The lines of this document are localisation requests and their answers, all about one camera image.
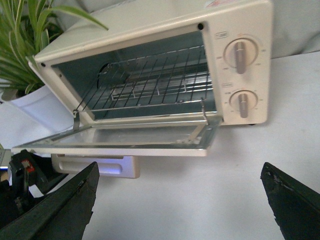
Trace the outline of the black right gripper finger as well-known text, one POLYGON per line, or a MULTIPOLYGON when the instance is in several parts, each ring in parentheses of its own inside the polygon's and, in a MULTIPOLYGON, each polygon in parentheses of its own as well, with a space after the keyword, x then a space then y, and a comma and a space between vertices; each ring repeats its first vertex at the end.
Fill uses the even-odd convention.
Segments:
POLYGON ((286 240, 320 238, 320 194, 269 162, 260 179, 275 221, 286 240))

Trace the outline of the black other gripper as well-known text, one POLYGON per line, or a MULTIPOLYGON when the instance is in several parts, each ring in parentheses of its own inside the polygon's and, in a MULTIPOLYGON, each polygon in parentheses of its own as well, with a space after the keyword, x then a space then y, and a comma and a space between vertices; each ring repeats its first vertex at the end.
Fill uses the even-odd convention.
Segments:
POLYGON ((2 240, 80 240, 92 217, 99 182, 93 162, 47 195, 68 175, 54 170, 52 159, 22 150, 0 151, 2 240))

